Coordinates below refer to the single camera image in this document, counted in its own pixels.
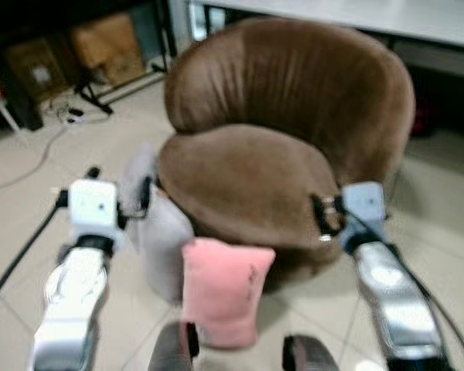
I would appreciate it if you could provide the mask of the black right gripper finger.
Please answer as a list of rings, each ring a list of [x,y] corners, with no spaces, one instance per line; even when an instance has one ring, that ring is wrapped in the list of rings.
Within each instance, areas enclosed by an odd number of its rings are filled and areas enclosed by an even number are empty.
[[[316,227],[318,229],[318,240],[325,243],[325,241],[328,240],[328,219],[326,218],[326,209],[320,198],[313,196],[310,201],[314,222],[316,222]]]

